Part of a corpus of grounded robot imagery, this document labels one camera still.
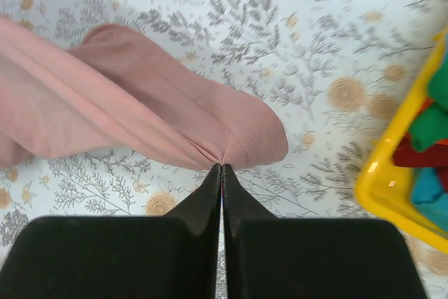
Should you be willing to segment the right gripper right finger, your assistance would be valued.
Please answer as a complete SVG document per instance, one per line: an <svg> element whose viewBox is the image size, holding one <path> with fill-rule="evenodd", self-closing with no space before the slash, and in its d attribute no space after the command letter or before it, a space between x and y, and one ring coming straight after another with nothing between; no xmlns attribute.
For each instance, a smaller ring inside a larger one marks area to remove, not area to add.
<svg viewBox="0 0 448 299"><path fill-rule="evenodd" d="M425 298L403 236L373 218L279 218L222 168L229 298Z"/></svg>

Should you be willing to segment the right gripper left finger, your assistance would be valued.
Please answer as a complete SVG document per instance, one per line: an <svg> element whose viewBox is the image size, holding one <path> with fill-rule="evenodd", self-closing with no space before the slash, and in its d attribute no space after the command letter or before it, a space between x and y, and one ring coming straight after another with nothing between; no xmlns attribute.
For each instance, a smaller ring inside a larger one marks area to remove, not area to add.
<svg viewBox="0 0 448 299"><path fill-rule="evenodd" d="M212 298L221 171L164 216L46 216L17 236L2 298Z"/></svg>

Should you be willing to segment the pink t shirt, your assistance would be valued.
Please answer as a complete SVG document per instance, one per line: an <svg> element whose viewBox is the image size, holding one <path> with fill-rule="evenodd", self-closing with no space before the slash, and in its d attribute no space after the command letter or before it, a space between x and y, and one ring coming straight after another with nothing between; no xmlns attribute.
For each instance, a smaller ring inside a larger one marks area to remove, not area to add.
<svg viewBox="0 0 448 299"><path fill-rule="evenodd" d="M139 32L102 25L63 50L2 18L1 167L122 146L186 169L246 169L288 152L266 103L193 73Z"/></svg>

